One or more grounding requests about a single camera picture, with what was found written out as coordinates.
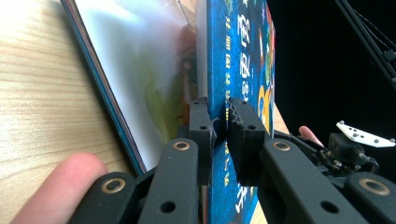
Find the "fingertip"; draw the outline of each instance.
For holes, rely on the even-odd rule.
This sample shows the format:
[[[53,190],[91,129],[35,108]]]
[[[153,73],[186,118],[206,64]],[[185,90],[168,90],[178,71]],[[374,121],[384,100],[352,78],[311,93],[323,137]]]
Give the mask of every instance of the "fingertip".
[[[66,223],[93,182],[105,174],[106,165],[96,155],[69,156],[49,174],[13,223]]]
[[[303,138],[309,139],[323,147],[323,144],[318,140],[315,134],[308,127],[303,125],[299,128],[298,131]]]

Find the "black plastic part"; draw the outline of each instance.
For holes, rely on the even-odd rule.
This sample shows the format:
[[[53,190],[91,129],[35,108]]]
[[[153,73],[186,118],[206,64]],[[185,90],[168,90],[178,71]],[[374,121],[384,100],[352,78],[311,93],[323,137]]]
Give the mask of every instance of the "black plastic part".
[[[311,141],[310,139],[305,139],[301,136],[294,136],[292,134],[282,133],[280,131],[275,131],[275,138],[282,138],[289,140],[305,154],[305,156],[311,160],[314,164],[318,163],[318,158],[315,156],[320,150],[327,150],[327,148],[318,145],[317,143]]]
[[[372,173],[346,179],[345,195],[370,223],[396,223],[396,185]]]
[[[267,222],[270,224],[284,224],[287,206],[279,192],[259,187],[257,196]]]
[[[229,104],[227,142],[237,180],[244,186],[259,186],[262,172],[259,151],[269,134],[251,105],[237,98],[230,98]]]
[[[359,165],[362,171],[377,173],[379,165],[374,158],[364,154],[364,148],[348,139],[343,133],[331,133],[329,150],[340,162],[349,162]]]
[[[264,148],[262,168],[286,205],[284,223],[367,223],[292,142],[269,139]]]
[[[206,98],[190,103],[190,139],[198,145],[198,184],[209,185],[212,171],[212,148],[216,133],[207,113]]]
[[[193,141],[170,141],[163,149],[138,223],[197,223],[197,165],[198,146]]]
[[[303,124],[323,143],[339,131],[334,124],[340,119],[390,139],[396,133],[396,82],[389,81],[396,73],[383,72],[347,20],[359,17],[343,13],[336,2],[267,0],[276,28],[276,106],[292,133]],[[396,42],[396,1],[348,3]],[[379,173],[396,183],[396,150],[364,149],[381,165]]]
[[[390,63],[396,60],[396,53],[392,49],[390,49],[384,53],[384,58],[387,60],[387,62]]]
[[[178,126],[177,138],[189,138],[190,137],[190,126],[182,125]]]
[[[135,187],[134,178],[126,173],[101,176],[86,193],[69,223],[130,223],[138,216],[139,196]]]

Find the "colorful illustration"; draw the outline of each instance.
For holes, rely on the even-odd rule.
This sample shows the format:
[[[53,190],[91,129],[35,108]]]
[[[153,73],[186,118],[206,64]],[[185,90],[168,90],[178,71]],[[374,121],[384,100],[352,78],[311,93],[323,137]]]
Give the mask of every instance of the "colorful illustration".
[[[190,102],[197,98],[195,49],[186,49],[178,57],[179,72],[172,77],[169,95],[158,91],[160,80],[154,75],[145,88],[148,112],[165,143],[177,137],[179,126],[189,123]]]
[[[275,29],[266,2],[209,0],[206,10],[210,117],[226,121],[227,98],[237,97],[273,134]],[[213,152],[208,200],[209,223],[249,223],[258,202],[256,188],[237,183],[226,141]]]

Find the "book page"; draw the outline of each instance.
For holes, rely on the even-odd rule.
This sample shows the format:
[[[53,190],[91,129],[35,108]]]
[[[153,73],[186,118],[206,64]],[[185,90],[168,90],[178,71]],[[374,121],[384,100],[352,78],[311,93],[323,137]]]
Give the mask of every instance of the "book page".
[[[178,126],[177,105],[168,103],[174,94],[176,40],[183,25],[167,14],[150,14],[152,2],[76,1],[147,170],[158,164],[169,130]]]

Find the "book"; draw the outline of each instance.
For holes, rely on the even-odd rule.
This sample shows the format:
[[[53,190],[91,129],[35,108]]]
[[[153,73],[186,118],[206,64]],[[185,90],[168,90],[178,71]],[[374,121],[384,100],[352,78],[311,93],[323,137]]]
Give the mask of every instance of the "book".
[[[62,0],[138,175],[158,164],[196,95],[195,51],[180,37],[189,31],[184,15],[160,2]]]
[[[181,35],[194,35],[185,29],[184,12],[159,2],[176,1],[62,0],[136,173],[157,165],[163,145],[186,124],[190,100],[205,96],[210,118],[220,122],[213,176],[202,193],[203,222],[248,223],[257,189],[236,181],[225,141],[226,100],[248,101],[273,132],[275,28],[268,6],[200,1],[195,52],[189,41],[179,43]]]
[[[267,132],[274,133],[275,27],[265,0],[207,0],[197,9],[199,94],[207,96],[209,116],[219,118],[224,135],[229,97],[249,102]],[[257,188],[237,183],[223,140],[213,151],[212,183],[207,188],[209,223],[249,223],[258,203]]]

